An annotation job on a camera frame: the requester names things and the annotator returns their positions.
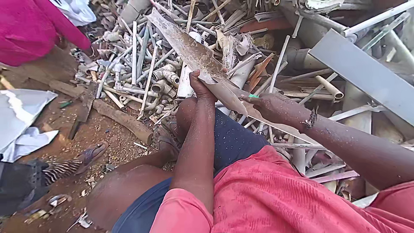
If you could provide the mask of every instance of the scrap pile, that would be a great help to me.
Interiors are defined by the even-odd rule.
[[[140,103],[137,120],[157,124],[174,114],[182,99],[194,96],[188,74],[200,69],[217,108],[349,200],[375,191],[316,141],[266,121],[237,98],[279,92],[334,121],[413,146],[414,1],[92,4],[106,30],[94,42],[101,59],[84,58],[76,82],[98,83],[96,98],[106,96],[120,109]]]

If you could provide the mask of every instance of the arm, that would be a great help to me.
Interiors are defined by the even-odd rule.
[[[309,119],[311,111],[280,94],[243,99],[265,119],[295,127],[316,140],[380,190],[414,180],[410,150],[322,116],[307,129],[301,122]]]
[[[84,51],[91,51],[91,42],[75,25],[63,15],[49,0],[34,0],[39,9],[53,23],[56,31],[66,37],[70,42]]]
[[[170,189],[180,188],[191,192],[212,214],[215,97],[198,80],[199,75],[199,70],[190,73],[191,87],[197,94],[197,105],[174,167]]]

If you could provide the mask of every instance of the striped fabric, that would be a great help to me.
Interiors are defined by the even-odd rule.
[[[82,164],[77,158],[70,159],[63,163],[53,163],[48,168],[43,170],[45,175],[46,185],[49,186],[60,178],[68,177],[74,174]]]

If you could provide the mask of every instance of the red shirt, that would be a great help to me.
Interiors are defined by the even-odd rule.
[[[183,189],[165,195],[158,232],[414,232],[414,182],[381,191],[361,209],[301,177],[273,147],[223,169],[214,179],[214,210]]]
[[[82,50],[91,46],[49,0],[0,0],[0,9],[1,63],[19,66],[46,55],[58,33]]]

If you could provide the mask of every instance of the person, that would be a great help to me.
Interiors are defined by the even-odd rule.
[[[37,60],[63,38],[88,56],[98,56],[89,39],[49,0],[2,0],[0,8],[0,63],[17,67]]]
[[[85,172],[107,148],[104,141],[95,143],[75,158],[50,165],[37,159],[27,164],[0,162],[0,216],[27,208],[56,180]]]
[[[298,129],[381,190],[364,209],[300,175],[261,135],[214,107],[215,96],[190,74],[197,98],[179,106],[159,151],[115,169],[88,196],[94,223],[128,232],[414,232],[414,153],[313,115],[279,94],[242,97],[274,123]],[[164,163],[177,159],[173,172]]]

